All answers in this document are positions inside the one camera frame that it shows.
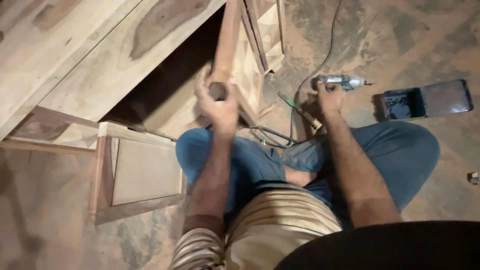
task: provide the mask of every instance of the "power cord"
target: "power cord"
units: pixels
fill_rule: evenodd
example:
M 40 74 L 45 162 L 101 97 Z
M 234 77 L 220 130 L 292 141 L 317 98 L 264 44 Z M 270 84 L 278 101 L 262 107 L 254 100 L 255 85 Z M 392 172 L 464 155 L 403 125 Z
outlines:
M 328 49 L 328 54 L 327 54 L 327 57 L 325 57 L 325 60 L 312 72 L 310 73 L 310 75 L 308 75 L 304 80 L 303 82 L 300 84 L 299 88 L 297 89 L 297 91 L 295 92 L 295 97 L 293 98 L 293 101 L 295 102 L 295 104 L 298 103 L 298 98 L 299 98 L 299 95 L 300 95 L 300 91 L 303 89 L 303 87 L 305 86 L 305 84 L 307 82 L 309 82 L 312 77 L 317 74 L 323 67 L 324 65 L 328 62 L 328 60 L 330 59 L 330 56 L 332 55 L 332 51 L 333 51 L 333 45 L 334 45 L 334 41 L 335 41 L 335 22 L 336 22 L 336 18 L 338 16 L 338 11 L 340 10 L 340 6 L 342 4 L 342 1 L 343 0 L 339 0 L 338 1 L 338 6 L 336 8 L 336 11 L 335 11 L 335 16 L 333 17 L 333 21 L 332 21 L 332 28 L 331 28 L 331 35 L 330 35 L 330 48 Z M 274 146 L 274 147 L 280 147 L 280 148 L 288 148 L 288 147 L 291 147 L 295 144 L 299 144 L 299 143 L 302 143 L 302 141 L 299 141 L 299 140 L 296 140 L 293 138 L 293 119 L 294 119 L 294 115 L 295 115 L 295 112 L 296 112 L 296 109 L 294 107 L 292 107 L 292 113 L 290 115 L 290 137 L 286 136 L 286 135 L 283 135 L 279 132 L 276 132 L 272 129 L 269 129 L 267 127 L 264 127 L 264 126 L 256 126 L 256 127 L 252 127 L 251 130 L 259 130 L 260 133 L 263 134 L 263 136 L 265 136 L 267 139 L 270 140 L 269 144 L 271 146 Z M 278 137 L 281 137 L 285 140 L 288 141 L 288 143 L 286 145 L 284 144 L 281 144 L 279 142 L 277 142 L 276 140 L 272 139 L 271 137 L 269 137 L 266 133 L 271 133 L 273 135 L 276 135 Z

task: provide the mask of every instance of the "man's forearm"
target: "man's forearm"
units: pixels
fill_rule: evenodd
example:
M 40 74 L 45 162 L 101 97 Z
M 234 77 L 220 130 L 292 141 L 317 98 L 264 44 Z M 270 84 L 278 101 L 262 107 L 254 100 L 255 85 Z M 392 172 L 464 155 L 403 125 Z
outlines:
M 401 221 L 385 181 L 334 111 L 324 114 L 336 175 L 355 227 Z
M 223 236 L 223 213 L 228 197 L 233 136 L 214 134 L 212 149 L 193 188 L 184 232 L 206 228 Z

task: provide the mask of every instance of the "blue jeans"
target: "blue jeans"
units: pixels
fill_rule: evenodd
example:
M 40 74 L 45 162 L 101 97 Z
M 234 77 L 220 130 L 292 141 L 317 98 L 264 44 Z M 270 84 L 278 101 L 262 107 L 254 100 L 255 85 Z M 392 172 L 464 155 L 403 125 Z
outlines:
M 424 127 L 407 122 L 382 122 L 352 130 L 358 144 L 382 174 L 401 211 L 420 190 L 440 156 L 435 137 Z M 177 141 L 177 159 L 192 185 L 210 152 L 213 132 L 192 129 Z M 284 165 L 318 176 L 305 187 L 286 182 Z M 231 153 L 230 189 L 225 209 L 228 225 L 256 195 L 269 189 L 294 188 L 323 201 L 348 226 L 348 209 L 340 193 L 326 136 L 284 151 L 282 157 L 246 138 L 235 137 Z

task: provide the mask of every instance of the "man's right hand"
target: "man's right hand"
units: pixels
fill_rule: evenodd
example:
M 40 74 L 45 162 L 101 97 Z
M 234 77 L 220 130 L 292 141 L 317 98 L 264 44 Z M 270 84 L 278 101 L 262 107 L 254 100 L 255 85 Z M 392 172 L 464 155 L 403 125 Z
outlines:
M 340 84 L 327 84 L 326 87 L 322 82 L 317 83 L 318 104 L 324 115 L 340 114 L 343 106 L 343 100 L 347 94 Z
M 237 122 L 239 118 L 238 103 L 235 98 L 234 89 L 229 82 L 225 84 L 227 97 L 224 101 L 215 101 L 209 94 L 209 74 L 212 70 L 211 65 L 206 65 L 197 78 L 195 93 L 198 98 L 200 108 L 212 120 L 215 132 L 221 137 L 233 138 L 237 131 Z

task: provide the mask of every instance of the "person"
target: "person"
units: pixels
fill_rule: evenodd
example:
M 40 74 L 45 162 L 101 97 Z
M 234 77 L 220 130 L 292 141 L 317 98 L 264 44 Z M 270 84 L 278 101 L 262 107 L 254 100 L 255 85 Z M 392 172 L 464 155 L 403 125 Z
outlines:
M 318 237 L 401 222 L 401 210 L 438 161 L 437 140 L 419 125 L 350 129 L 341 115 L 345 91 L 321 83 L 326 136 L 287 148 L 280 157 L 235 137 L 239 115 L 232 85 L 226 85 L 224 101 L 214 101 L 210 70 L 201 71 L 196 94 L 214 130 L 189 130 L 176 146 L 193 190 L 172 270 L 273 269 Z

